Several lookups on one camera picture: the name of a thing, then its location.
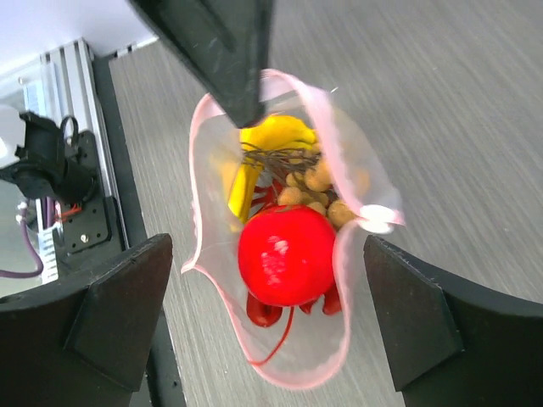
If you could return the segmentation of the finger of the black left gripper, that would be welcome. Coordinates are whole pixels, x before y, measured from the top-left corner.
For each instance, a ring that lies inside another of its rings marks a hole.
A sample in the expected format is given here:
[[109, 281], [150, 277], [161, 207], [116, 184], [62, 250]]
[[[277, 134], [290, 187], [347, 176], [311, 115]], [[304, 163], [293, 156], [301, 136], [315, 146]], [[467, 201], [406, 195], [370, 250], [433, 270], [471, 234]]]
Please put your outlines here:
[[262, 119], [273, 1], [134, 0], [139, 18], [192, 72], [238, 128]]

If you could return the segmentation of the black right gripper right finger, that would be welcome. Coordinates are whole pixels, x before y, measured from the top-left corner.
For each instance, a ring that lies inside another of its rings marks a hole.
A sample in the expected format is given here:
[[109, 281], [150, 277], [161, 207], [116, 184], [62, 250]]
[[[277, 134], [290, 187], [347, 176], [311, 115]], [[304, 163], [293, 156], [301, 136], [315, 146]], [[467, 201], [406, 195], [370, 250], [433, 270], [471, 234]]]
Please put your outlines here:
[[540, 406], [542, 306], [370, 236], [364, 261], [395, 390], [407, 406]]

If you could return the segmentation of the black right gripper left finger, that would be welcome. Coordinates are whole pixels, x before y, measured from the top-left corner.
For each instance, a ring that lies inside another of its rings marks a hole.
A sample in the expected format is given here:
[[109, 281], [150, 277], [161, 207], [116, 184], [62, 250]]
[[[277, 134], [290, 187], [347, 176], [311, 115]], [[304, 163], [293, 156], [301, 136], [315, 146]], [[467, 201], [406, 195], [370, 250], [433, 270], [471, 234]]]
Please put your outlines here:
[[1, 299], [3, 406], [127, 406], [141, 387], [171, 273], [163, 233]]

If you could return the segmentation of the yellow banana bunch toy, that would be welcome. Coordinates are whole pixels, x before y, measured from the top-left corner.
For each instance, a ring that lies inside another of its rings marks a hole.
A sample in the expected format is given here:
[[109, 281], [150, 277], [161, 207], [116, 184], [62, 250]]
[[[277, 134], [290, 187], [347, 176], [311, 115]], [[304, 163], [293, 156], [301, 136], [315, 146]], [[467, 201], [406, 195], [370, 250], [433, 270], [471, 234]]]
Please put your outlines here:
[[284, 167], [290, 159], [311, 150], [316, 131], [301, 119], [272, 114], [259, 125], [242, 129], [239, 137], [243, 157], [228, 207], [244, 223], [255, 206], [267, 209], [275, 204], [288, 173]]

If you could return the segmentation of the brown longan bunch toy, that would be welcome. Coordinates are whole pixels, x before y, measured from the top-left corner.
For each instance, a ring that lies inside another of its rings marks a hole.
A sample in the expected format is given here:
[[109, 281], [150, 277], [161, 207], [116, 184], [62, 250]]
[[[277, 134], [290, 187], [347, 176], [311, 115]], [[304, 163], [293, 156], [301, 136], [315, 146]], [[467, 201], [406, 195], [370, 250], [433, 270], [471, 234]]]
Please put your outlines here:
[[[317, 144], [311, 150], [290, 159], [284, 168], [288, 171], [285, 185], [275, 204], [267, 209], [281, 205], [303, 205], [325, 216], [335, 230], [356, 218], [356, 214], [336, 192], [331, 173]], [[250, 210], [249, 219], [264, 210], [255, 206]]]

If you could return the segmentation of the clear pink zip top bag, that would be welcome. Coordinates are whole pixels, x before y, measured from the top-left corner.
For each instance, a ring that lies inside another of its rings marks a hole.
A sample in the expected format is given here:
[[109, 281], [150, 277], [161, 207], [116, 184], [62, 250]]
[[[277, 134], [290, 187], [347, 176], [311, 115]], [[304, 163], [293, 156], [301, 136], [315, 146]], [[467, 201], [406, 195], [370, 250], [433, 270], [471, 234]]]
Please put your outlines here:
[[247, 361], [293, 390], [343, 365], [363, 240], [403, 223], [362, 129], [332, 96], [279, 70], [261, 77], [264, 119], [237, 128], [210, 95], [189, 132], [195, 249]]

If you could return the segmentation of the red chili pepper toy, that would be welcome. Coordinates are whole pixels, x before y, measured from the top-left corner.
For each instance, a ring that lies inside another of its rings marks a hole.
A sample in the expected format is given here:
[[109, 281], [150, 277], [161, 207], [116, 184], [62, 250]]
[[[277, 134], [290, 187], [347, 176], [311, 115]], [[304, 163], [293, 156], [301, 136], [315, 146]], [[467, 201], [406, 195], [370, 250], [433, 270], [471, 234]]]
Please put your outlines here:
[[[321, 296], [325, 298], [325, 304], [333, 304], [333, 312], [338, 312], [341, 310], [341, 305], [337, 300], [337, 290], [334, 284]], [[277, 345], [273, 350], [263, 359], [263, 360], [252, 360], [251, 365], [262, 366], [266, 364], [275, 353], [281, 348], [285, 339], [287, 338], [290, 328], [294, 319], [294, 312], [297, 308], [301, 309], [304, 313], [309, 314], [313, 304], [319, 299], [314, 299], [309, 303], [298, 305], [298, 306], [272, 306], [263, 304], [257, 298], [255, 298], [248, 290], [248, 297], [246, 302], [246, 314], [249, 317], [250, 321], [253, 322], [256, 326], [259, 327], [271, 327], [275, 325], [282, 317], [283, 310], [288, 308], [288, 320], [284, 328], [283, 334], [279, 339]]]

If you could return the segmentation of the red tomato toy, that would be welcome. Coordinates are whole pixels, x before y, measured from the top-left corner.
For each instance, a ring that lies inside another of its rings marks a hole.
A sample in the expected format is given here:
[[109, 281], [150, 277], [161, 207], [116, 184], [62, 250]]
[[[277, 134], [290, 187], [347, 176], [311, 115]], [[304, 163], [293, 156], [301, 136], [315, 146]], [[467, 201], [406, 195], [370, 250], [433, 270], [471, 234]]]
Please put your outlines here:
[[276, 206], [244, 225], [238, 269], [263, 304], [298, 306], [321, 297], [333, 284], [336, 232], [327, 218], [303, 206]]

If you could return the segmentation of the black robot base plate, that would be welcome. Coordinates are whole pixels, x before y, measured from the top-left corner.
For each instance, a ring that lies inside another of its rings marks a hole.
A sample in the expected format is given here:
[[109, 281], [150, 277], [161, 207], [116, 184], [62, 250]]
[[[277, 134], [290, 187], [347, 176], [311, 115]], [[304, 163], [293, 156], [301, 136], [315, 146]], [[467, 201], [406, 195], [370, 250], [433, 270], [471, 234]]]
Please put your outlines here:
[[58, 370], [58, 406], [183, 406], [182, 381], [161, 304], [171, 261], [157, 248], [139, 257], [148, 238], [121, 123], [110, 64], [96, 59], [94, 80], [102, 104], [119, 197], [122, 254], [98, 253], [104, 265], [85, 269], [64, 307]]

